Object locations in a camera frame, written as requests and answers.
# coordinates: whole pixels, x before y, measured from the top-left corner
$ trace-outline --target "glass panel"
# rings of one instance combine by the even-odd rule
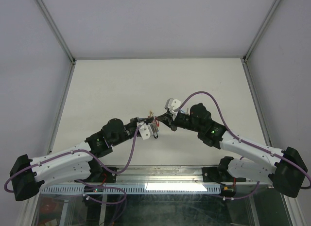
[[[236,186],[239,195],[254,185]],[[116,202],[121,194],[92,197]],[[118,205],[104,205],[83,196],[42,194],[34,226],[290,226],[282,195],[267,186],[251,198],[226,200],[208,194],[128,194]]]

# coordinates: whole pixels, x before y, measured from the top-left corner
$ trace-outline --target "black bracket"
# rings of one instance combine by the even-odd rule
[[[118,169],[115,167],[109,167],[112,171],[117,171]],[[103,172],[101,173],[100,177],[98,178],[98,182],[103,182],[105,180],[105,183],[116,183],[117,181],[117,174],[112,174],[111,172],[107,171],[106,169],[103,169]]]
[[[234,182],[234,177],[228,172],[219,172],[218,167],[203,167],[202,168],[203,182]],[[246,178],[236,178],[236,182],[246,182]]]

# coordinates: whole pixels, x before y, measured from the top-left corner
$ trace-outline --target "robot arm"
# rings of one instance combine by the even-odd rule
[[[32,159],[27,155],[20,156],[10,171],[11,177],[16,175],[12,179],[15,199],[26,200],[41,189],[58,183],[98,179],[103,170],[90,153],[97,158],[103,157],[112,152],[112,146],[132,139],[136,130],[143,140],[152,135],[157,138],[153,118],[134,118],[127,125],[120,119],[111,119],[99,132],[69,149]]]
[[[170,98],[166,103],[167,113],[157,119],[175,131],[178,127],[198,133],[204,144],[234,152],[249,160],[224,157],[218,166],[219,175],[229,174],[232,177],[249,178],[271,184],[274,188],[289,197],[297,197],[305,175],[297,168],[280,158],[286,158],[308,171],[298,151],[288,147],[287,150],[273,148],[245,139],[228,131],[211,118],[211,113],[202,103],[193,105],[189,114],[179,111],[181,102]]]
[[[211,113],[202,103],[193,105],[189,114],[181,113],[180,106],[179,100],[170,98],[165,105],[167,112],[161,116],[134,118],[127,125],[120,119],[112,119],[99,132],[66,151],[33,159],[29,159],[27,155],[20,156],[8,180],[12,180],[16,200],[28,199],[36,195],[40,189],[54,184],[78,179],[92,182],[98,179],[103,170],[94,157],[100,158],[111,153],[112,146],[132,139],[135,134],[142,139],[148,139],[152,135],[157,138],[155,119],[173,131],[180,127],[197,132],[198,138],[204,144],[249,159],[238,160],[225,156],[218,165],[219,175],[262,181],[272,184],[282,194],[297,197],[305,175],[281,159],[285,158],[307,172],[297,150],[288,147],[284,151],[235,135],[226,126],[213,121]]]

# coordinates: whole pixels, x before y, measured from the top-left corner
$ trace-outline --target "purple wire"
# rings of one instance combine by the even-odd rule
[[[121,206],[122,206],[122,203],[120,203],[120,204],[118,204],[118,205],[116,206],[116,210],[115,210],[115,212],[113,213],[113,216],[111,217],[111,223],[110,223],[110,224],[112,224],[112,223],[114,222],[114,219],[115,219],[115,217],[117,216],[117,213],[119,212],[119,210],[121,209]]]
[[[205,94],[205,95],[209,96],[209,97],[214,101],[214,103],[215,103],[215,105],[216,105],[216,107],[217,107],[219,116],[220,116],[220,118],[221,118],[221,120],[222,120],[224,126],[226,127],[226,129],[228,130],[228,132],[229,132],[235,139],[239,140],[240,138],[239,138],[238,136],[236,136],[236,135],[230,130],[230,128],[229,128],[229,126],[227,125],[227,123],[225,123],[223,114],[222,114],[222,112],[221,112],[221,110],[220,110],[220,107],[219,107],[219,105],[218,105],[216,99],[215,99],[210,93],[208,93],[208,92],[206,92],[206,91],[198,91],[198,92],[195,92],[195,93],[191,94],[191,95],[188,96],[188,98],[180,105],[180,107],[177,108],[177,109],[175,109],[174,111],[175,111],[175,112],[179,111],[179,110],[187,103],[187,101],[188,101],[191,97],[193,97],[193,96],[195,96],[195,95],[197,95],[197,94]],[[309,185],[309,186],[307,186],[307,187],[301,187],[301,189],[305,189],[305,190],[306,190],[306,189],[311,189],[311,176],[309,176],[309,175],[307,174],[306,171],[304,171],[302,168],[300,168],[300,167],[299,167],[298,165],[296,165],[294,162],[292,162],[292,161],[288,160],[287,158],[284,158],[284,157],[282,157],[282,156],[280,156],[280,155],[278,155],[278,154],[272,154],[271,151],[269,151],[269,150],[267,150],[267,149],[264,149],[264,148],[262,148],[262,147],[259,147],[258,145],[253,144],[253,143],[251,143],[251,142],[245,141],[245,140],[243,140],[243,139],[241,139],[241,142],[243,142],[243,143],[245,143],[245,144],[247,144],[247,145],[250,145],[250,146],[252,146],[252,147],[255,147],[255,148],[257,148],[257,149],[259,149],[259,150],[261,150],[261,151],[263,151],[263,152],[266,152],[266,153],[268,153],[268,154],[270,154],[270,155],[273,155],[273,156],[275,156],[275,157],[277,157],[277,158],[279,158],[279,159],[282,159],[282,160],[284,160],[285,162],[287,162],[287,163],[293,165],[293,166],[294,166],[295,168],[297,168],[300,172],[302,172],[302,173],[307,177],[307,179],[308,179],[309,182],[310,182],[310,185]]]
[[[95,188],[97,188],[97,189],[103,189],[103,190],[106,190],[106,189],[117,190],[117,191],[121,191],[121,192],[124,194],[123,199],[121,199],[120,201],[115,202],[115,203],[109,203],[109,202],[100,201],[100,200],[97,200],[97,199],[95,199],[95,198],[92,198],[91,196],[89,196],[89,195],[86,194],[86,196],[87,196],[88,198],[90,198],[91,200],[93,200],[93,201],[95,201],[95,202],[102,203],[102,204],[115,205],[115,204],[122,203],[122,202],[126,199],[127,194],[126,194],[126,192],[125,192],[124,190],[122,190],[121,188],[118,188],[118,187],[111,187],[111,186],[94,186],[94,185],[90,185],[90,184],[88,184],[88,183],[85,183],[85,182],[82,181],[82,180],[77,180],[77,181],[80,182],[80,183],[82,183],[83,185],[86,185],[86,186],[91,187],[91,188],[95,187]]]
[[[46,159],[46,160],[44,160],[44,161],[41,161],[40,163],[41,163],[41,164],[45,164],[45,163],[47,163],[47,162],[50,162],[50,161],[52,161],[52,160],[55,160],[55,159],[57,159],[57,158],[60,158],[60,157],[63,157],[63,156],[69,155],[69,154],[71,154],[71,152],[65,152],[65,153],[63,153],[63,154],[60,154],[60,155],[54,156],[54,157],[52,157],[52,158]],[[13,180],[16,176],[20,175],[21,173],[23,173],[23,172],[25,172],[25,171],[27,171],[27,170],[29,170],[29,169],[32,169],[32,168],[34,168],[34,167],[36,167],[36,166],[39,166],[39,165],[38,165],[38,164],[33,164],[33,165],[31,165],[31,166],[28,166],[28,167],[26,167],[26,168],[24,168],[24,169],[18,171],[18,172],[15,173],[15,174],[13,174],[13,175],[4,183],[4,190],[7,191],[7,192],[9,192],[9,193],[14,193],[14,191],[8,189],[8,184],[9,184],[9,182],[10,182],[11,180]]]
[[[115,222],[117,219],[119,219],[123,215],[123,213],[125,212],[125,209],[126,209],[126,204],[127,204],[127,201],[125,200],[123,210],[121,211],[121,213],[116,218],[114,218],[112,220],[112,222],[110,223],[109,226],[111,226],[113,224],[113,222]]]
[[[128,159],[126,165],[125,165],[125,167],[124,167],[122,170],[120,170],[120,171],[113,171],[113,170],[109,169],[109,168],[108,168],[107,166],[105,166],[95,155],[93,155],[91,152],[89,152],[89,151],[87,151],[87,150],[77,149],[77,150],[73,150],[73,152],[85,152],[85,153],[88,153],[88,154],[89,154],[90,156],[92,156],[97,162],[99,162],[99,164],[100,164],[104,169],[106,169],[108,172],[111,172],[111,173],[113,173],[113,174],[121,174],[121,173],[123,173],[123,172],[128,168],[128,166],[129,166],[130,163],[131,163],[131,160],[132,160],[132,157],[133,157],[133,153],[134,153],[134,148],[135,148],[135,142],[136,142],[136,138],[137,138],[137,133],[138,133],[140,127],[141,127],[141,125],[138,125],[137,128],[136,128],[136,131],[135,131],[135,133],[134,133],[134,138],[133,138],[133,144],[132,144],[132,150],[131,150],[131,153],[130,153],[130,157],[129,157],[129,159]],[[44,160],[44,161],[41,161],[40,163],[41,163],[41,164],[45,164],[45,163],[47,163],[47,162],[50,162],[50,161],[52,161],[52,160],[55,160],[55,159],[57,159],[57,158],[60,158],[60,157],[66,156],[66,155],[71,155],[71,152],[65,152],[65,153],[63,153],[63,154],[59,154],[59,155],[54,156],[54,157],[52,157],[52,158],[46,159],[46,160]],[[32,168],[34,168],[34,167],[36,167],[36,166],[39,166],[39,165],[38,165],[38,164],[33,164],[33,165],[31,165],[31,166],[28,166],[28,167],[26,167],[26,168],[24,168],[24,169],[18,171],[18,172],[15,173],[15,174],[13,174],[13,175],[4,183],[4,190],[5,190],[6,192],[9,192],[9,193],[14,193],[14,191],[8,189],[8,184],[9,184],[9,182],[12,181],[16,176],[18,176],[18,175],[20,175],[21,173],[23,173],[24,171],[27,171],[27,170],[29,170],[29,169],[32,169]]]

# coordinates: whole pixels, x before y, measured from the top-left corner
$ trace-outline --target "purple cable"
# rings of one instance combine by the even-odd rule
[[[57,159],[57,158],[60,158],[60,157],[63,157],[63,156],[69,155],[69,154],[71,154],[71,152],[65,152],[65,153],[63,153],[63,154],[60,154],[60,155],[54,156],[54,157],[52,157],[52,158],[46,159],[46,160],[44,160],[44,161],[41,161],[40,163],[41,163],[41,164],[45,164],[45,163],[47,163],[47,162],[50,162],[50,161],[52,161],[52,160],[55,160],[55,159]],[[23,173],[24,171],[27,171],[27,170],[29,170],[29,169],[32,169],[32,168],[34,168],[34,167],[36,167],[36,166],[39,166],[39,165],[38,165],[38,164],[33,164],[33,165],[31,165],[31,166],[28,166],[28,167],[26,167],[26,168],[24,168],[24,169],[18,171],[16,174],[13,174],[13,175],[4,183],[4,190],[7,191],[7,192],[9,192],[9,193],[14,193],[14,191],[8,189],[8,184],[9,184],[9,182],[10,182],[11,180],[13,180],[16,176],[18,176],[18,175],[20,175],[21,173]]]
[[[126,199],[126,195],[127,195],[127,194],[126,194],[126,192],[125,192],[124,190],[122,190],[121,188],[118,188],[118,187],[111,187],[111,186],[93,186],[93,185],[90,185],[90,184],[88,184],[88,183],[85,183],[85,182],[82,181],[82,180],[77,180],[77,181],[80,182],[80,183],[82,183],[83,185],[86,185],[86,186],[91,187],[91,188],[95,187],[95,188],[97,188],[97,189],[103,189],[103,190],[105,190],[105,189],[111,189],[111,190],[121,191],[122,193],[124,193],[123,199],[121,199],[120,201],[115,202],[115,203],[109,203],[109,202],[100,201],[100,200],[97,200],[97,199],[95,199],[95,198],[92,198],[91,196],[89,196],[89,195],[86,194],[86,196],[87,196],[88,198],[90,198],[91,200],[93,200],[93,201],[95,201],[95,202],[102,203],[102,204],[115,205],[115,204],[122,203],[122,202]]]
[[[131,150],[131,153],[130,153],[130,157],[129,157],[129,159],[128,159],[126,165],[125,165],[125,167],[124,167],[122,170],[120,170],[120,171],[113,171],[113,170],[109,169],[109,168],[108,168],[107,166],[105,166],[95,155],[93,155],[91,152],[89,152],[89,151],[87,151],[87,150],[77,149],[77,150],[73,150],[73,152],[85,152],[85,153],[88,153],[88,154],[89,154],[90,156],[92,156],[97,162],[99,162],[99,164],[100,164],[104,169],[106,169],[108,172],[111,172],[111,173],[113,173],[113,174],[121,174],[121,173],[123,173],[123,172],[128,168],[128,166],[129,166],[130,163],[131,163],[131,160],[132,160],[132,157],[133,157],[133,153],[134,153],[134,148],[135,148],[135,142],[136,142],[136,138],[137,138],[137,133],[138,133],[140,127],[141,127],[141,125],[138,125],[137,128],[136,128],[136,131],[135,131],[135,133],[134,133],[133,144],[132,144],[132,150]],[[47,162],[50,162],[50,161],[52,161],[52,160],[55,160],[55,159],[57,159],[57,158],[60,158],[60,157],[66,156],[66,155],[71,155],[71,152],[65,152],[65,153],[63,153],[63,154],[59,154],[59,155],[54,156],[54,157],[52,157],[52,158],[46,159],[46,160],[44,160],[44,161],[41,161],[40,163],[41,163],[41,164],[45,164],[45,163],[47,163]],[[9,184],[9,182],[10,182],[11,180],[13,180],[16,176],[18,176],[18,175],[20,175],[21,173],[23,173],[24,171],[27,171],[27,170],[29,170],[29,169],[32,169],[32,168],[34,168],[34,167],[36,167],[36,166],[39,166],[39,165],[38,165],[38,164],[33,164],[33,165],[31,165],[31,166],[28,166],[28,167],[26,167],[26,168],[24,168],[24,169],[18,171],[18,172],[15,173],[14,175],[12,175],[12,176],[4,183],[4,190],[5,190],[6,192],[9,192],[9,193],[14,193],[14,191],[8,189],[8,184]]]
[[[214,101],[214,103],[215,103],[215,105],[216,105],[216,107],[217,107],[219,116],[220,116],[220,118],[221,118],[221,120],[222,120],[224,126],[226,127],[226,129],[228,130],[228,132],[229,132],[235,139],[239,140],[240,138],[239,138],[238,136],[236,136],[236,135],[230,130],[230,128],[229,128],[229,126],[227,125],[227,123],[225,123],[223,114],[222,114],[222,112],[221,112],[221,110],[220,110],[220,108],[219,108],[219,105],[218,105],[216,99],[215,99],[210,93],[208,93],[208,92],[206,92],[206,91],[198,91],[198,92],[195,92],[195,93],[191,94],[191,95],[180,105],[180,107],[177,108],[177,109],[175,109],[174,111],[175,111],[175,112],[179,111],[179,110],[187,103],[187,101],[188,101],[191,97],[193,97],[193,96],[195,96],[195,95],[197,95],[197,94],[205,94],[205,95],[209,96],[209,97]],[[294,166],[295,168],[297,168],[300,172],[302,172],[302,173],[307,177],[307,179],[308,179],[309,182],[310,182],[310,185],[309,185],[309,186],[307,186],[307,187],[301,187],[301,189],[303,189],[303,190],[311,189],[311,176],[309,176],[309,175],[307,174],[306,171],[304,171],[302,168],[300,168],[300,167],[299,167],[298,165],[296,165],[294,162],[292,162],[292,161],[288,160],[287,158],[284,158],[284,157],[282,157],[282,156],[280,156],[280,155],[278,155],[278,154],[272,154],[271,151],[269,151],[269,150],[267,150],[267,149],[264,149],[264,148],[262,148],[262,147],[259,147],[259,146],[255,145],[255,144],[252,144],[251,142],[245,141],[245,140],[243,140],[243,139],[241,139],[241,142],[243,142],[243,143],[245,143],[245,144],[247,144],[247,145],[250,145],[250,146],[252,146],[252,147],[255,147],[255,148],[257,148],[257,149],[259,149],[259,150],[261,150],[261,151],[263,151],[263,152],[266,152],[266,153],[268,153],[268,154],[270,154],[270,155],[272,155],[272,156],[275,156],[275,157],[277,157],[277,158],[279,158],[279,159],[282,159],[282,160],[284,160],[285,162],[288,162],[289,164],[293,165],[293,166]]]
[[[121,211],[121,213],[116,218],[114,218],[112,220],[112,223],[110,223],[109,226],[113,225],[113,222],[115,222],[117,219],[119,219],[123,215],[123,213],[125,212],[125,209],[126,209],[126,203],[127,203],[127,201],[125,200],[123,210]]]

